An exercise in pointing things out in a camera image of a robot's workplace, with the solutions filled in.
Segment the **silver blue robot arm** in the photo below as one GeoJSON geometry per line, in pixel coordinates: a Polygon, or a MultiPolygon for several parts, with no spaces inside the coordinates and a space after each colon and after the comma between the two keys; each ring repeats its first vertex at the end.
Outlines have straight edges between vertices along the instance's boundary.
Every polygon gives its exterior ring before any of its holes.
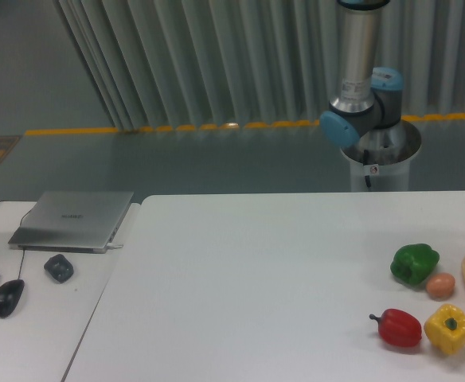
{"type": "Polygon", "coordinates": [[[319,117],[325,136],[347,148],[375,129],[401,120],[403,80],[395,69],[375,67],[381,16],[388,1],[338,1],[338,79],[329,110],[319,117]]]}

